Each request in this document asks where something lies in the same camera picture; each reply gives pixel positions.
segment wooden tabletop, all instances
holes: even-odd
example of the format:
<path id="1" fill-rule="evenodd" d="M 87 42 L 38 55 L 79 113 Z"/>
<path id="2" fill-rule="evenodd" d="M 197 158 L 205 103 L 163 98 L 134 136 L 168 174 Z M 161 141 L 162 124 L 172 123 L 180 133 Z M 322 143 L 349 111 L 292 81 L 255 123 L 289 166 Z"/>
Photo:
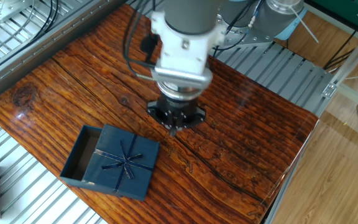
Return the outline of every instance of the wooden tabletop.
<path id="1" fill-rule="evenodd" d="M 132 12 L 120 7 L 3 93 L 0 126 L 56 176 L 84 124 L 160 141 L 144 202 L 70 187 L 109 223 L 260 222 L 317 117 L 215 60 L 199 97 L 206 121 L 170 137 L 146 112 L 159 89 L 135 78 L 122 57 Z M 132 58 L 144 59 L 148 26 L 143 17 Z"/>

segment dark blue gift box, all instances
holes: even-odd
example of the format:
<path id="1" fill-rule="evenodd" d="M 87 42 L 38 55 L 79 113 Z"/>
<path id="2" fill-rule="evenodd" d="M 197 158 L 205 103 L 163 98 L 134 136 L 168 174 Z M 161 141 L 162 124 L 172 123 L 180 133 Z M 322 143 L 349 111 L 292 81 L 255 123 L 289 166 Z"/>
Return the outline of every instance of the dark blue gift box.
<path id="1" fill-rule="evenodd" d="M 159 147 L 108 124 L 83 126 L 60 177 L 75 187 L 144 200 Z"/>

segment blue ribbon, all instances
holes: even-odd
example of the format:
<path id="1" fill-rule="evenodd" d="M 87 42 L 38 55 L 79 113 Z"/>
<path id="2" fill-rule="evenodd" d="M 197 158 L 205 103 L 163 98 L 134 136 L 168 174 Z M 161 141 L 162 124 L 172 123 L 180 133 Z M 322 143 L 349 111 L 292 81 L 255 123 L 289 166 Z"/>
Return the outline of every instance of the blue ribbon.
<path id="1" fill-rule="evenodd" d="M 132 140 L 132 144 L 131 144 L 131 147 L 129 148 L 128 150 L 128 153 L 125 155 L 125 151 L 124 151 L 124 145 L 122 143 L 122 140 L 120 140 L 120 143 L 121 143 L 121 151 L 122 151 L 122 157 L 119 157 L 119 156 L 116 156 L 116 155 L 113 155 L 113 154 L 110 154 L 110 153 L 107 153 L 107 152 L 104 152 L 104 151 L 101 151 L 99 149 L 95 149 L 94 150 L 94 153 L 100 155 L 100 156 L 104 156 L 104 157 L 107 157 L 109 159 L 114 159 L 115 161 L 118 161 L 117 163 L 115 164 L 110 164 L 110 165 L 106 165 L 106 166 L 102 166 L 102 169 L 106 170 L 106 169 L 112 169 L 112 168 L 116 168 L 116 167 L 121 167 L 122 166 L 122 170 L 121 170 L 121 173 L 118 177 L 118 181 L 117 181 L 117 184 L 116 184 L 116 187 L 114 188 L 114 191 L 117 192 L 118 191 L 118 188 L 119 186 L 121 185 L 121 182 L 124 178 L 124 171 L 125 173 L 127 174 L 128 178 L 130 180 L 132 180 L 134 178 L 134 175 L 132 174 L 132 171 L 131 171 L 131 168 L 129 168 L 129 165 L 131 166 L 134 166 L 134 167 L 138 167 L 138 168 L 141 168 L 141 169 L 146 169 L 146 170 L 149 170 L 149 171 L 153 171 L 153 168 L 151 167 L 148 167 L 148 166 L 145 166 L 145 165 L 142 165 L 142 164 L 139 164 L 137 162 L 134 162 L 133 160 L 135 159 L 140 159 L 143 157 L 142 154 L 138 154 L 138 155 L 134 155 L 134 156 L 129 156 L 131 153 L 132 153 L 132 150 L 134 149 L 134 146 L 135 146 L 135 142 L 136 142 L 136 138 L 137 136 L 135 135 L 135 137 L 133 138 Z"/>

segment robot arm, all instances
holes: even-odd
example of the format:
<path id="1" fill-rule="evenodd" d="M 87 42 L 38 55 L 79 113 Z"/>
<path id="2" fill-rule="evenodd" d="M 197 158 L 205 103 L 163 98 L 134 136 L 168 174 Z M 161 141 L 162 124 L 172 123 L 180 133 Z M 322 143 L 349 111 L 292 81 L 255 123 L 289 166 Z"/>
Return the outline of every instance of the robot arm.
<path id="1" fill-rule="evenodd" d="M 244 6 L 247 12 L 232 24 Z M 295 18 L 291 7 L 300 12 L 303 1 L 166 0 L 165 10 L 152 14 L 152 32 L 162 41 L 152 76 L 162 95 L 149 103 L 148 113 L 172 135 L 204 121 L 206 114 L 196 100 L 212 81 L 208 52 L 214 46 L 225 47 L 229 35 L 245 37 L 251 28 L 277 35 Z"/>

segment box lid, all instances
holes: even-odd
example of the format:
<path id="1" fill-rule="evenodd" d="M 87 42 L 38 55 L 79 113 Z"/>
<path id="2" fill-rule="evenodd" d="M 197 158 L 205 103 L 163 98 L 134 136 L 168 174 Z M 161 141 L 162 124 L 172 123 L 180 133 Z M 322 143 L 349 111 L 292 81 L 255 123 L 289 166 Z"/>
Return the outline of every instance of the box lid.
<path id="1" fill-rule="evenodd" d="M 159 146 L 158 142 L 105 124 L 83 180 L 142 199 Z"/>

